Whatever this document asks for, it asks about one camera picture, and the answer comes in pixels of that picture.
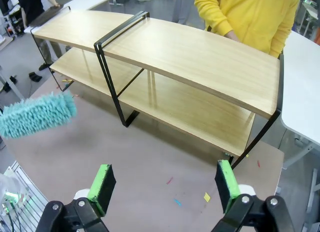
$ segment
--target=black shirt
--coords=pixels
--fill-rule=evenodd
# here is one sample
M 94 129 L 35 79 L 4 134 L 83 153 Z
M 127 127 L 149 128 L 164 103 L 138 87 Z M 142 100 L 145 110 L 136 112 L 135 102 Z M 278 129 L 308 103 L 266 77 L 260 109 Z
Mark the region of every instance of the black shirt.
M 41 13 L 44 12 L 44 7 L 41 0 L 18 0 L 26 15 L 26 25 L 33 22 Z

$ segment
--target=yellow sleeve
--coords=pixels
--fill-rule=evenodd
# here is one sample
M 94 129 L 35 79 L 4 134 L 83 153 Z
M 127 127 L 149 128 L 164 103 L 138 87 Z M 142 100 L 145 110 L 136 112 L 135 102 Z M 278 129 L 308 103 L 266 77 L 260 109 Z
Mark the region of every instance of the yellow sleeve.
M 224 36 L 232 30 L 225 15 L 219 7 L 219 0 L 194 0 L 199 16 L 205 20 L 214 30 Z
M 285 47 L 285 41 L 288 38 L 292 26 L 294 25 L 296 10 L 298 6 L 299 0 L 294 0 L 290 4 L 290 7 L 285 15 L 284 20 L 278 27 L 277 32 L 271 41 L 271 48 L 269 54 L 274 57 L 278 57 L 283 48 Z

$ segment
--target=lower shelf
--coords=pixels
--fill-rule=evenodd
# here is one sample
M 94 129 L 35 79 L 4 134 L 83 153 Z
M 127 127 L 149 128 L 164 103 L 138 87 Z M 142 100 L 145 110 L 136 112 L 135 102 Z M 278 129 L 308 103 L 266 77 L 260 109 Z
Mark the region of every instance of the lower shelf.
M 255 117 L 244 108 L 150 71 L 143 71 L 119 100 L 237 157 L 245 150 Z
M 113 58 L 106 58 L 106 61 L 117 94 L 141 70 L 137 66 Z M 95 53 L 71 48 L 50 68 L 57 73 L 111 96 Z

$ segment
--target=black metal frame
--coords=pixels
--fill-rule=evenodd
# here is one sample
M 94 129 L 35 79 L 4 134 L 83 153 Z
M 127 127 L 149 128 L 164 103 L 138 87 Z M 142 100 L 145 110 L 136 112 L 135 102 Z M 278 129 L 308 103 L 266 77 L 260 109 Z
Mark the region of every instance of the black metal frame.
M 149 18 L 150 14 L 147 12 L 139 12 L 138 14 L 134 15 L 132 18 L 128 19 L 124 23 L 122 23 L 120 26 L 106 34 L 104 37 L 100 38 L 97 42 L 94 44 L 94 50 L 98 57 L 103 75 L 105 77 L 105 81 L 109 87 L 111 97 L 113 99 L 115 108 L 119 114 L 121 123 L 125 127 L 129 127 L 129 125 L 133 122 L 133 120 L 137 117 L 139 114 L 138 111 L 134 110 L 127 119 L 125 119 L 124 113 L 121 109 L 121 105 L 119 103 L 118 97 L 120 94 L 140 75 L 140 73 L 144 70 L 141 69 L 131 80 L 130 82 L 125 85 L 125 87 L 117 94 L 114 83 L 111 78 L 111 74 L 108 68 L 108 64 L 106 61 L 105 54 L 103 52 L 103 48 L 106 47 L 108 44 L 110 44 L 113 40 L 121 36 L 123 33 L 125 33 L 127 30 L 132 28 L 134 25 L 138 24 L 139 22 L 143 21 L 146 18 Z
M 271 115 L 270 119 L 264 125 L 259 134 L 254 138 L 251 144 L 244 150 L 242 155 L 232 164 L 232 169 L 234 169 L 245 157 L 246 155 L 254 148 L 254 146 L 262 139 L 265 133 L 270 129 L 273 123 L 278 119 L 282 111 L 283 98 L 284 98 L 284 55 L 280 54 L 280 72 L 279 72 L 279 85 L 278 85 L 278 96 L 276 102 L 275 112 Z
M 62 8 L 62 9 L 60 10 L 60 12 L 61 12 L 62 10 L 64 10 L 64 9 L 67 9 L 67 8 L 69 8 L 69 11 L 71 11 L 71 8 L 70 8 L 69 6 L 67 6 L 67 7 Z M 40 52 L 40 54 L 41 54 L 44 62 L 47 64 L 47 61 L 45 60 L 45 57 L 44 57 L 44 55 L 42 54 L 41 49 L 40 49 L 40 47 L 38 46 L 38 44 L 37 44 L 37 42 L 36 42 L 36 40 L 35 40 L 35 36 L 34 36 L 34 34 L 32 33 L 32 30 L 35 29 L 35 28 L 37 28 L 37 27 L 32 28 L 32 29 L 30 30 L 30 33 L 31 33 L 31 35 L 32 35 L 32 38 L 33 38 L 33 40 L 34 40 L 34 43 L 35 43 L 36 47 L 38 48 L 38 50 L 39 50 L 39 52 Z M 50 73 L 51 73 L 51 75 L 53 76 L 55 82 L 57 83 L 58 87 L 60 88 L 60 90 L 61 90 L 62 92 L 64 92 L 64 91 L 74 82 L 74 81 L 69 82 L 69 83 L 66 84 L 66 86 L 62 89 L 61 86 L 60 86 L 60 84 L 59 84 L 58 81 L 56 80 L 56 78 L 55 78 L 55 76 L 54 76 L 54 73 L 52 72 L 51 68 L 49 68 L 49 70 L 50 70 Z

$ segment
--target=white table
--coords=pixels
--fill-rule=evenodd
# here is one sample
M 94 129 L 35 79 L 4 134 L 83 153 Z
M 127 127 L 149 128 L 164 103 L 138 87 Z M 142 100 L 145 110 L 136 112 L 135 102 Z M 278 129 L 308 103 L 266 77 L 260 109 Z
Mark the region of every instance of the white table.
M 287 129 L 311 141 L 284 162 L 283 168 L 287 169 L 315 144 L 320 145 L 320 46 L 295 32 L 291 32 L 285 44 L 282 122 Z
M 64 5 L 64 7 L 70 7 L 71 10 L 91 10 L 93 8 L 96 8 L 97 6 L 101 5 L 102 3 L 105 3 L 108 0 L 72 0 Z M 27 27 L 24 30 L 24 33 L 31 33 L 32 27 Z
M 305 7 L 305 12 L 304 12 L 304 15 L 303 15 L 303 18 L 302 18 L 302 22 L 301 22 L 301 24 L 300 24 L 300 26 L 299 26 L 299 29 L 298 29 L 299 32 L 300 32 L 300 29 L 301 29 L 301 27 L 302 27 L 302 25 L 303 25 L 303 23 L 304 23 L 305 18 L 306 18 L 306 14 L 308 13 L 308 15 L 310 16 L 310 18 L 309 18 L 309 20 L 308 20 L 308 24 L 307 24 L 307 26 L 306 26 L 306 28 L 305 28 L 305 31 L 304 31 L 304 34 L 303 34 L 303 36 L 305 37 L 306 34 L 307 34 L 307 30 L 308 30 L 308 28 L 309 28 L 311 19 L 316 19 L 316 20 L 318 20 L 318 12 L 317 12 L 317 10 L 316 10 L 314 7 L 312 7 L 312 6 L 309 5 L 309 4 L 303 3 L 302 5 Z

